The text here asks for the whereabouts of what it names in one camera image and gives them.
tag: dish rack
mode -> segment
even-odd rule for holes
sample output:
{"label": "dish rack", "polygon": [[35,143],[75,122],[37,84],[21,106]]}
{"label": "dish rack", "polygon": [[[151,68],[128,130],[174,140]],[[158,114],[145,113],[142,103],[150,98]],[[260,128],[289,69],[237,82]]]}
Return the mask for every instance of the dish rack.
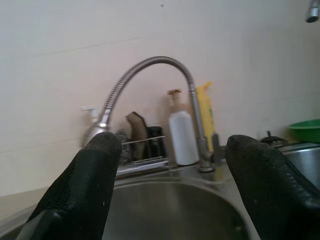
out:
{"label": "dish rack", "polygon": [[[131,151],[137,145],[144,145],[145,147],[142,159],[134,160]],[[129,153],[127,152],[126,156],[123,156],[124,152],[122,151],[121,160],[116,172],[118,178],[170,168],[166,136],[127,141],[122,143],[122,149],[125,149]]]}

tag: white wall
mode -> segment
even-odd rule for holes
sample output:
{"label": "white wall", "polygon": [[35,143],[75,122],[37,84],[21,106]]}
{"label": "white wall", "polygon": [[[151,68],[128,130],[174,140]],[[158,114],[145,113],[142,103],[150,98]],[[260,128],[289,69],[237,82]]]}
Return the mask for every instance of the white wall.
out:
{"label": "white wall", "polygon": [[[102,107],[111,87],[145,58],[176,58],[209,90],[216,130],[287,137],[320,118],[320,23],[301,0],[2,0],[0,196],[48,186],[89,126],[80,106]],[[186,89],[152,66],[123,92],[114,129],[131,111],[166,125],[167,90]]]}

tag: green bowl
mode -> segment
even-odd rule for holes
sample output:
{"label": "green bowl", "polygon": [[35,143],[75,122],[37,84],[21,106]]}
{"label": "green bowl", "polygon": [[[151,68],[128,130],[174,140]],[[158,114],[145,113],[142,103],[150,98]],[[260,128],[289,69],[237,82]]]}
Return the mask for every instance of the green bowl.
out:
{"label": "green bowl", "polygon": [[320,143],[320,119],[298,122],[290,125],[289,129],[301,142]]}

